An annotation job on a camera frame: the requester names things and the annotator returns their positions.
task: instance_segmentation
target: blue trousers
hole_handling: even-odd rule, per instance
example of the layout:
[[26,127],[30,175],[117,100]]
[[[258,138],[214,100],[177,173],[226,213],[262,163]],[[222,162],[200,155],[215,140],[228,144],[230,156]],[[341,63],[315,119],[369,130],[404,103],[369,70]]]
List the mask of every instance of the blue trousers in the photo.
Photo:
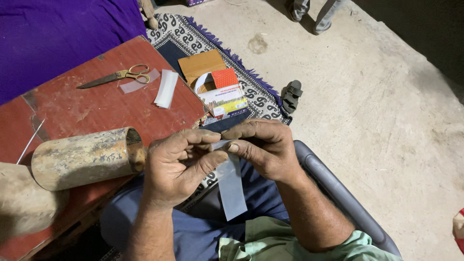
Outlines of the blue trousers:
[[[173,210],[174,253],[177,261],[217,259],[219,238],[228,237],[243,242],[246,220],[269,216],[288,222],[289,216],[275,182],[263,178],[245,160],[240,161],[240,167],[248,208],[245,213],[226,222],[225,218],[218,215],[212,215],[214,218],[199,218]],[[143,176],[138,176],[116,195],[100,217],[103,239],[119,251],[123,252],[127,246],[142,189]]]

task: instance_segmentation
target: blue rug border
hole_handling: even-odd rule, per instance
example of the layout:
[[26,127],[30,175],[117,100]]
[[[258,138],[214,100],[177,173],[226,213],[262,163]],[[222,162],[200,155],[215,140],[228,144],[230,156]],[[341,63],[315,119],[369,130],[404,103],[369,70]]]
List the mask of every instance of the blue rug border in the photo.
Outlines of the blue rug border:
[[224,52],[232,61],[234,61],[234,63],[237,64],[238,67],[240,67],[242,70],[244,70],[259,85],[261,85],[261,87],[266,89],[272,96],[274,96],[274,98],[277,101],[277,105],[279,106],[279,109],[280,109],[281,113],[285,117],[291,119],[291,117],[289,117],[288,113],[282,107],[282,100],[280,99],[278,91],[273,89],[274,88],[273,86],[271,86],[267,82],[263,81],[263,78],[258,78],[259,74],[255,73],[255,69],[251,69],[251,70],[246,69],[243,66],[242,59],[240,59],[238,57],[238,54],[235,54],[235,53],[232,54],[232,50],[230,48],[224,49],[222,47],[222,42],[219,41],[219,38],[217,38],[211,32],[208,32],[207,28],[203,28],[203,25],[197,25],[197,23],[193,20],[193,16],[191,16],[191,17],[184,16],[184,17],[187,19],[189,25],[195,27],[195,29],[197,29],[203,36],[205,36],[208,40],[210,40],[215,46],[217,46],[222,52]]

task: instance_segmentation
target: metal rod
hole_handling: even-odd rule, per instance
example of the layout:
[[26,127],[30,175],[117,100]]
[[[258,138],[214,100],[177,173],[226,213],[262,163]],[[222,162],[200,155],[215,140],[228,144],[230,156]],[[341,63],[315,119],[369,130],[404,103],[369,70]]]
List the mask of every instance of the metal rod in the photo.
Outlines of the metal rod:
[[19,157],[19,160],[18,160],[18,162],[16,163],[16,165],[19,164],[19,161],[22,159],[24,153],[26,152],[27,148],[29,147],[29,144],[31,144],[32,139],[34,139],[35,135],[37,134],[37,131],[39,131],[40,127],[42,127],[42,124],[44,124],[44,121],[45,121],[45,119],[44,119],[44,120],[42,121],[42,123],[38,126],[37,130],[34,132],[34,135],[32,135],[31,139],[29,140],[29,142],[28,142],[27,145],[26,145],[26,148],[23,150],[23,153],[22,153],[21,156]]

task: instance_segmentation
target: hand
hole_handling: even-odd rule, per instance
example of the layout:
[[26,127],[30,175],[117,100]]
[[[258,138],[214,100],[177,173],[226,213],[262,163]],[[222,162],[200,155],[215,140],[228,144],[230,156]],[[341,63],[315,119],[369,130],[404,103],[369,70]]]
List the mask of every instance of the hand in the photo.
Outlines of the hand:
[[[153,141],[148,148],[143,193],[148,204],[159,210],[171,209],[186,200],[201,180],[227,160],[224,151],[209,152],[219,133],[185,129]],[[187,161],[193,165],[187,167]]]
[[296,158],[290,127],[278,120],[246,119],[222,132],[227,151],[249,161],[265,178],[291,181],[302,173]]

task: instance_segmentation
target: red painted table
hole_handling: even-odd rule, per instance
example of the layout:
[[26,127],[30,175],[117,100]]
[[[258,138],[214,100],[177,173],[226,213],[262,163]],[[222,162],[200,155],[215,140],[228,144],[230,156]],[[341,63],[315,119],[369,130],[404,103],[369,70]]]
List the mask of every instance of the red painted table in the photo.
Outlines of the red painted table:
[[[35,128],[45,119],[20,164],[29,165],[33,151],[46,140],[93,132],[134,127],[143,144],[192,128],[204,116],[202,103],[182,79],[177,81],[170,109],[152,102],[161,77],[145,87],[128,93],[118,88],[132,79],[76,89],[86,83],[135,64],[150,69],[173,70],[169,63],[143,37],[136,37],[0,107],[0,162],[16,163]],[[121,177],[70,190],[70,200],[53,225],[32,235],[9,239],[0,246],[0,260],[27,259],[53,239],[108,200],[131,177]]]

